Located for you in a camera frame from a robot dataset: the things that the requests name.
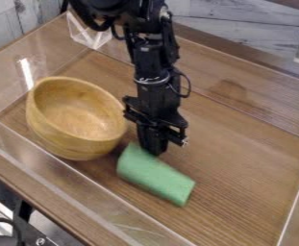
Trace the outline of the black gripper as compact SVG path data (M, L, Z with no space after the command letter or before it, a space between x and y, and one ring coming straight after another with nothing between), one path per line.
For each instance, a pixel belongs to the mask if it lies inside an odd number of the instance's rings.
M182 79L140 77L134 79L138 96L125 96L125 117L137 124L141 146L158 156L168 151L169 141L180 146L188 144L185 130L188 121L180 114Z

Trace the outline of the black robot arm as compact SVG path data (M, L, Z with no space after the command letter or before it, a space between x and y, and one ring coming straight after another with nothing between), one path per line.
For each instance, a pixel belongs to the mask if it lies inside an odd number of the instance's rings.
M180 114L189 77L176 67L181 46L169 5L165 0L66 1L92 30L124 30L114 37L126 42L138 88L136 97L122 98L124 115L137 124L141 146L158 156L170 143L185 145L189 126Z

